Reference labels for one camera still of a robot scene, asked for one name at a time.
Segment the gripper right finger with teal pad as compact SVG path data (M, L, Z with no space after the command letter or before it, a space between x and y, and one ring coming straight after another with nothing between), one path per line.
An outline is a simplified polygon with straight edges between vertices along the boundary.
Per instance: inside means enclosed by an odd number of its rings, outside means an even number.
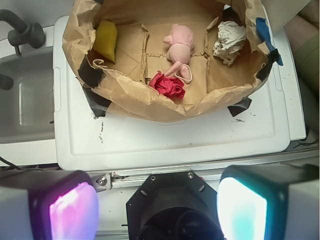
M217 214L228 240L318 240L320 168L230 165L218 185Z

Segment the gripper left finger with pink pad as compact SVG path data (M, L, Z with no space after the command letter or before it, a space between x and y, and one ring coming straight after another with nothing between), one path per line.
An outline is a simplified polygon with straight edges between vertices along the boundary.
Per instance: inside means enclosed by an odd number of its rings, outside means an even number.
M0 173L2 240L93 240L99 215L98 194L84 171Z

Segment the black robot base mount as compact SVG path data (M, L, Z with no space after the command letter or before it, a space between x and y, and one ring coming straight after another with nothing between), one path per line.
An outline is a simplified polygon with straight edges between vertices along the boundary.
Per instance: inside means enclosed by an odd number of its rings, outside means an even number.
M126 203L131 240L223 240L217 191L192 171L151 174Z

